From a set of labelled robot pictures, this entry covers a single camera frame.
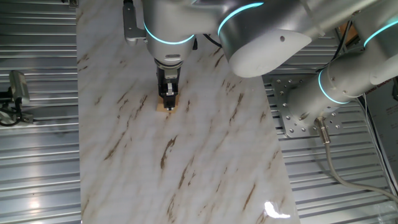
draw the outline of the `wooden block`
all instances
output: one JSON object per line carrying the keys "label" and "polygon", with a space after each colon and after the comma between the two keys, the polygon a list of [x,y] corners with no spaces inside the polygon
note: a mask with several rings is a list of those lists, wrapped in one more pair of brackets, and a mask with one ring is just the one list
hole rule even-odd
{"label": "wooden block", "polygon": [[165,113],[175,113],[176,110],[178,109],[178,102],[180,99],[180,95],[177,95],[175,97],[175,108],[172,111],[169,111],[168,109],[164,108],[163,106],[163,98],[160,96],[157,96],[157,107],[156,107],[156,111],[158,112],[165,112]]}

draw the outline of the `metal mounting plate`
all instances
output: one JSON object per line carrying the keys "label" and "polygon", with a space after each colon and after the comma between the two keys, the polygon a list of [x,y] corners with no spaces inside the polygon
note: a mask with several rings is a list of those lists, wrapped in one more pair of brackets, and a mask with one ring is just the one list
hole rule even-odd
{"label": "metal mounting plate", "polygon": [[79,1],[78,0],[69,0],[69,7],[73,8],[73,9],[79,7]]}
{"label": "metal mounting plate", "polygon": [[[289,91],[297,85],[305,82],[299,78],[275,78],[272,81],[272,87],[275,91],[277,99],[277,107],[284,125],[284,133],[290,138],[302,138],[310,136],[318,136],[318,130],[315,125],[307,126],[299,120],[294,118],[289,111],[289,104],[287,103],[287,96]],[[338,113],[332,113],[331,116],[325,119],[329,134],[339,134],[343,130],[343,125],[339,119]]]}

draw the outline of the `connector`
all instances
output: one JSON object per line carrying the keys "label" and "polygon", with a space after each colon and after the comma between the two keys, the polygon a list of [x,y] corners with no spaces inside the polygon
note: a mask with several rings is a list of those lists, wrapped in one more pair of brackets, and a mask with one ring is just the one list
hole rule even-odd
{"label": "connector", "polygon": [[328,132],[328,127],[325,124],[325,119],[324,118],[317,118],[315,120],[316,126],[318,126],[319,130],[319,136],[322,139],[323,144],[329,144],[330,143],[330,137],[329,137],[329,132]]}

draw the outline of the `metal bracket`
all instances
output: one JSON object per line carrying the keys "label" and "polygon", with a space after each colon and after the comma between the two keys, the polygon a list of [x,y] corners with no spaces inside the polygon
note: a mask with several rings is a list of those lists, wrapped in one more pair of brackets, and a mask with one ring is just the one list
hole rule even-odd
{"label": "metal bracket", "polygon": [[76,9],[79,7],[79,0],[69,0],[69,8]]}
{"label": "metal bracket", "polygon": [[124,38],[130,46],[135,46],[139,39],[145,39],[145,30],[137,27],[136,8],[132,2],[123,6]]}
{"label": "metal bracket", "polygon": [[33,115],[30,113],[22,113],[22,122],[33,124]]}
{"label": "metal bracket", "polygon": [[[304,81],[299,78],[275,78],[272,81],[272,87],[274,88],[275,97],[277,99],[277,107],[283,121],[284,132],[285,135],[290,138],[319,135],[315,124],[313,126],[307,126],[301,122],[299,118],[293,117],[289,111],[289,104],[287,103],[289,91],[302,82]],[[327,117],[325,119],[325,124],[329,134],[339,134],[343,130],[343,125],[339,119],[338,113],[332,113],[331,116]]]}

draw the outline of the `metal clamp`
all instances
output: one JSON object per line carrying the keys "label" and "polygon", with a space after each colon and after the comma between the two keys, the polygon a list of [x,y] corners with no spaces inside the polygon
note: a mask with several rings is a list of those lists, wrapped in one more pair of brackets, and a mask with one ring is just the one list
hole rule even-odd
{"label": "metal clamp", "polygon": [[135,46],[139,39],[145,39],[145,30],[137,27],[136,8],[132,2],[123,6],[124,38],[130,46]]}

